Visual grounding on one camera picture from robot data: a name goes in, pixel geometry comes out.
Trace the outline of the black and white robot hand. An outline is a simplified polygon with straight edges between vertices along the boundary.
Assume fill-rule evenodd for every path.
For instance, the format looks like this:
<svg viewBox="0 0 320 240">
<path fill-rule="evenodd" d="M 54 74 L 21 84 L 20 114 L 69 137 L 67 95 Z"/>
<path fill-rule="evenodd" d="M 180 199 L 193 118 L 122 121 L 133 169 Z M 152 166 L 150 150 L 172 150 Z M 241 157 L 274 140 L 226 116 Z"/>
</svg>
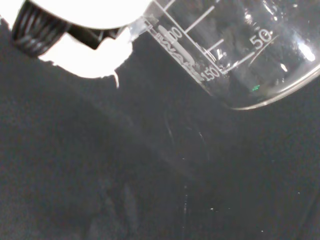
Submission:
<svg viewBox="0 0 320 240">
<path fill-rule="evenodd" d="M 149 0 L 2 0 L 11 42 L 31 58 L 46 54 L 64 34 L 96 50 L 139 19 Z"/>
</svg>

